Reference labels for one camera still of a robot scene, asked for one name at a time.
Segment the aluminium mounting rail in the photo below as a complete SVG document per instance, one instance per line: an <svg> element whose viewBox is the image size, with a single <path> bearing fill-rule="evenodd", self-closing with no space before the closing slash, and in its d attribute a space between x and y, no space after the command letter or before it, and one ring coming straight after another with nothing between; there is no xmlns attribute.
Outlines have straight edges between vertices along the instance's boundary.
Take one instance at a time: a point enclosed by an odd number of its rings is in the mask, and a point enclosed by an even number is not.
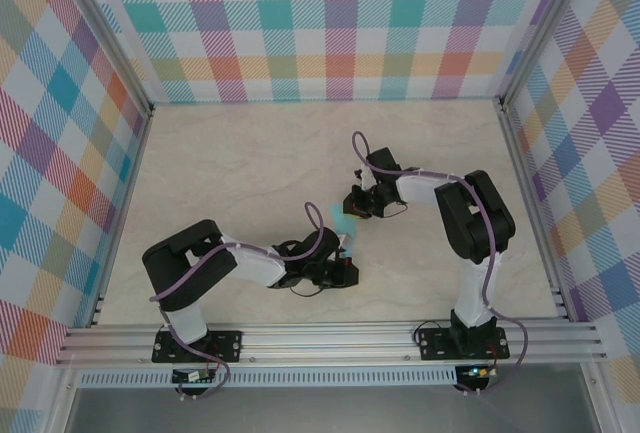
<svg viewBox="0 0 640 433"><path fill-rule="evenodd" d="M301 324L213 324L219 331L241 331L242 366L369 366L418 364L414 342L419 322ZM58 366L148 365L157 325L97 325L70 330ZM596 327L563 319L527 320L522 328L503 327L510 350L506 364L605 362L606 348Z"/></svg>

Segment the aluminium side rail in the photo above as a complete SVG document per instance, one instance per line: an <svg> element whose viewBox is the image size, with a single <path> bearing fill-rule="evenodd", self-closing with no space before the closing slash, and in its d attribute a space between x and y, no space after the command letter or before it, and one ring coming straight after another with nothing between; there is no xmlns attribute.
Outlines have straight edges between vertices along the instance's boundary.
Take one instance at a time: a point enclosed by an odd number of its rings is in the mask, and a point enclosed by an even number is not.
<svg viewBox="0 0 640 433"><path fill-rule="evenodd" d="M558 269L550 240L544 229L543 218L535 197L536 191L528 176L524 154L516 138L515 130L510 122L507 109L499 99L494 101L494 107L511 162L515 169L521 196L536 241L537 250L548 279L551 295L556 305L557 316L563 320L572 321L572 307L570 302L565 299L563 279Z"/></svg>
<svg viewBox="0 0 640 433"><path fill-rule="evenodd" d="M97 322L97 317L101 311L100 304L104 301L106 292L108 290L109 281L114 268L115 260L117 257L118 248L123 235L127 215L129 212L130 204L134 195L135 184L139 174L139 170L143 161L145 148L148 142L149 134L152 127L152 122L156 112L156 105L149 104L148 111L146 112L144 128L142 130L140 142L134 162L130 169L130 174L126 183L126 189L124 191L123 201L121 208L116 216L116 222L114 224L114 232L109 243L109 249L104 261L103 266L99 270L96 277L96 283L91 292L90 303L87 311L82 317L82 328L91 328Z"/></svg>

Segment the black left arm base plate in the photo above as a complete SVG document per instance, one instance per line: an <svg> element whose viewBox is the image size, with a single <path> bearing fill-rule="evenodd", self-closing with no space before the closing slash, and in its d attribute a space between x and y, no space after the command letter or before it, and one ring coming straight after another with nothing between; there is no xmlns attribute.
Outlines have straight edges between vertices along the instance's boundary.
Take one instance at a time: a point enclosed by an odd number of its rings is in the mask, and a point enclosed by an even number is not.
<svg viewBox="0 0 640 433"><path fill-rule="evenodd" d="M209 330L203 338L190 344L190 347L227 363L237 363L242 347L242 332ZM158 364L204 363L206 358L185 350L168 330L160 330L155 336L151 361Z"/></svg>

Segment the light blue paper sheet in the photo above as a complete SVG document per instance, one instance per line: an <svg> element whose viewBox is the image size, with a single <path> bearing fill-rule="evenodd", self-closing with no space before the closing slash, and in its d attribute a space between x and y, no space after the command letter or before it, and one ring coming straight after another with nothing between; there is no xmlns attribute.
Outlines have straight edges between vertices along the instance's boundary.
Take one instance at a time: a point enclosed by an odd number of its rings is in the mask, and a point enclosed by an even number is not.
<svg viewBox="0 0 640 433"><path fill-rule="evenodd" d="M349 234L351 236L351 248L353 256L353 246L356 236L356 218L343 214L343 207L340 204L334 204L330 207L331 218L334 225L334 231L337 234Z"/></svg>

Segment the aluminium frame post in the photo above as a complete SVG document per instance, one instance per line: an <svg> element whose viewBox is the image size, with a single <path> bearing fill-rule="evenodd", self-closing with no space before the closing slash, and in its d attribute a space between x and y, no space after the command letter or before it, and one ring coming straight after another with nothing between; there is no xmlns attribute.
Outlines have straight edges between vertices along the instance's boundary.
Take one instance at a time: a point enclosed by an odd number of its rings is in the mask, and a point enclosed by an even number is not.
<svg viewBox="0 0 640 433"><path fill-rule="evenodd" d="M121 77L127 91L132 95L136 105L147 118L153 116L154 105L143 89L138 75L121 48L116 35L96 0L74 0L85 21L94 33L98 43L103 47L114 69Z"/></svg>
<svg viewBox="0 0 640 433"><path fill-rule="evenodd" d="M503 111L513 103L520 90L525 86L526 80L531 74L535 63L541 56L547 42L556 31L565 11L569 7L571 0L550 0L549 6L542 15L541 23L537 27L535 34L524 51L522 60L519 62L515 72L507 84L505 92L501 94L499 105Z"/></svg>

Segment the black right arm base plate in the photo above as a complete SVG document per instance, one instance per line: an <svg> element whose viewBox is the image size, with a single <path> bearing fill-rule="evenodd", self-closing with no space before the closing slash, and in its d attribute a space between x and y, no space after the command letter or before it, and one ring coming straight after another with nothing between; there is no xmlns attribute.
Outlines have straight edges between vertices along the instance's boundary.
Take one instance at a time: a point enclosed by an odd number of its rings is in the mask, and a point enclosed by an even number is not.
<svg viewBox="0 0 640 433"><path fill-rule="evenodd" d="M503 328L497 328L487 340L480 340L465 353L458 348L448 328L416 329L413 339L419 348L423 361L504 360L511 356Z"/></svg>

